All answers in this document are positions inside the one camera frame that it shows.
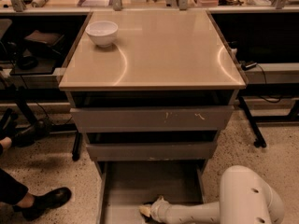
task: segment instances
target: speckled floor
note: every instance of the speckled floor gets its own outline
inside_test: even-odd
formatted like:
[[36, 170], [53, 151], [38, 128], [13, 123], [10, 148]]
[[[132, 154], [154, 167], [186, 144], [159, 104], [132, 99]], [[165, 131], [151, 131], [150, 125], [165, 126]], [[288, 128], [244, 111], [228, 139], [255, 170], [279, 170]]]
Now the speckled floor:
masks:
[[[232, 165], [258, 173], [281, 196], [286, 214], [283, 224], [299, 223], [298, 125], [260, 126], [267, 148], [253, 145], [255, 136], [242, 110], [236, 110], [219, 137], [219, 145], [203, 174], [208, 202], [219, 199], [221, 175]], [[101, 180], [83, 143], [80, 159], [72, 161], [73, 133], [52, 134], [31, 147], [12, 148], [0, 158], [1, 168], [25, 183], [34, 194], [67, 186], [73, 197], [65, 206], [49, 211], [32, 223], [95, 224]], [[0, 223], [27, 223], [20, 213], [0, 203]]]

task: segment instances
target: wire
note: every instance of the wire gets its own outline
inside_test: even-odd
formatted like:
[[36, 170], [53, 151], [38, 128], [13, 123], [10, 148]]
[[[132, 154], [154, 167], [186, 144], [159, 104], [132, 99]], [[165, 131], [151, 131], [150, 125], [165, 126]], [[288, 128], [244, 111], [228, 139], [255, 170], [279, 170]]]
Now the wire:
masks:
[[[22, 80], [22, 82], [24, 83], [24, 85], [25, 85], [25, 88], [26, 89], [29, 89], [28, 88], [28, 86], [27, 86], [27, 83], [26, 83], [26, 81], [24, 80], [24, 78], [23, 78], [23, 76], [20, 76], [21, 77], [21, 80]], [[44, 114], [46, 115], [46, 117], [49, 119], [49, 121], [52, 123], [52, 125], [54, 125], [54, 126], [58, 126], [59, 124], [55, 124], [51, 119], [50, 119], [50, 116], [49, 116], [49, 114], [48, 114], [48, 112], [46, 111], [46, 109], [38, 102], [38, 101], [36, 101], [36, 100], [33, 100], [41, 109], [42, 109], [42, 111], [44, 112]], [[69, 121], [72, 119], [73, 117], [71, 117], [70, 119], [68, 119], [65, 123], [63, 123], [62, 125], [65, 125], [65, 124], [67, 124], [67, 123], [69, 123]]]
[[[263, 70], [263, 68], [262, 68], [259, 64], [257, 64], [257, 66], [259, 66], [260, 69], [262, 70], [262, 72], [263, 72], [264, 84], [267, 85], [268, 83], [267, 83], [267, 78], [266, 78], [266, 75], [265, 75], [265, 71]], [[274, 100], [269, 100], [269, 99], [267, 99], [267, 98], [265, 98], [265, 97], [263, 97], [263, 96], [261, 96], [261, 95], [259, 95], [258, 97], [260, 97], [261, 99], [265, 100], [265, 101], [268, 102], [268, 103], [273, 103], [273, 104], [274, 104], [274, 103], [279, 103], [279, 102], [281, 101], [281, 99], [284, 97], [284, 95], [281, 94], [279, 97], [273, 97], [273, 96], [271, 96], [271, 95], [268, 95], [268, 97], [269, 97], [270, 99], [276, 99], [275, 101], [274, 101]]]

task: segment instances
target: white bowl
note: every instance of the white bowl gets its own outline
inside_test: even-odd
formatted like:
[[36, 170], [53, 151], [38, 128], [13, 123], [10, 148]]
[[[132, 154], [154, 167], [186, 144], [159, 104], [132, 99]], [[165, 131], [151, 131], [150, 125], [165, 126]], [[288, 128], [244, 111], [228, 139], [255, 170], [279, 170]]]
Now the white bowl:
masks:
[[118, 29], [118, 25], [112, 21], [96, 21], [89, 24], [85, 32], [95, 45], [106, 48], [116, 39]]

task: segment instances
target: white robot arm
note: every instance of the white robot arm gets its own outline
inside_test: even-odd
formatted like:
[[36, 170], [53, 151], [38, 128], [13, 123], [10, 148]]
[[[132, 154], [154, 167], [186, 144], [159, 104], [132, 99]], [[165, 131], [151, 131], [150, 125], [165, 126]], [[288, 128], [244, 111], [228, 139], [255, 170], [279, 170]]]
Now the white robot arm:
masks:
[[194, 206], [172, 205], [161, 196], [140, 212], [165, 224], [280, 224], [284, 204], [256, 173], [243, 166], [228, 168], [221, 177], [220, 201]]

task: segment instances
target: drawer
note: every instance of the drawer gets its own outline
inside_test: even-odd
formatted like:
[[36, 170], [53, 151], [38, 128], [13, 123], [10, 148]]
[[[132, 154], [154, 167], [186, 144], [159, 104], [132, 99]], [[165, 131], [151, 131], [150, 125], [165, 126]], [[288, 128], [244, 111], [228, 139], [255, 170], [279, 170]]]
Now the drawer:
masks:
[[100, 224], [144, 224], [139, 205], [154, 202], [159, 195], [170, 203], [203, 203], [196, 161], [124, 161], [105, 165]]
[[216, 131], [89, 133], [93, 161], [207, 160], [216, 150]]
[[209, 106], [231, 103], [232, 90], [71, 91], [77, 108]]
[[233, 107], [72, 108], [81, 133], [222, 130]]

